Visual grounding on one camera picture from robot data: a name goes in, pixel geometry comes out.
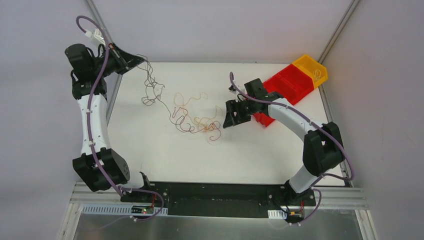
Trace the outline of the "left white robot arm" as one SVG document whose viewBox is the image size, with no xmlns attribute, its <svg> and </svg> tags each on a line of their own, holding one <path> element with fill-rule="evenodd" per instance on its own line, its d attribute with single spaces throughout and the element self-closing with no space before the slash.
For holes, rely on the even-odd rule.
<svg viewBox="0 0 424 240">
<path fill-rule="evenodd" d="M 140 202 L 152 198 L 153 189 L 145 184 L 144 174 L 130 170 L 127 162 L 112 147 L 107 129 L 107 84 L 112 73 L 123 75 L 144 62 L 144 58 L 121 50 L 115 43 L 97 48 L 97 56 L 81 43 L 64 51 L 72 71 L 72 96 L 82 116 L 82 149 L 73 159 L 74 171 L 93 192 L 111 188 L 109 181 L 123 188 L 134 188 Z"/>
</svg>

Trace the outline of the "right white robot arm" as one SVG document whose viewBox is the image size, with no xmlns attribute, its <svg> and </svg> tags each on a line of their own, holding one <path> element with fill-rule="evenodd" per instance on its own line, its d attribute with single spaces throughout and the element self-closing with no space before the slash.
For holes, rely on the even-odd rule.
<svg viewBox="0 0 424 240">
<path fill-rule="evenodd" d="M 264 114 L 302 140 L 302 167 L 284 183 L 283 192 L 288 204 L 298 204 L 320 178 L 346 159 L 338 125 L 314 122 L 280 93 L 268 92 L 259 78 L 245 83 L 244 89 L 238 87 L 233 75 L 229 80 L 229 90 L 241 98 L 226 101 L 224 129 L 249 122 L 254 114 Z"/>
</svg>

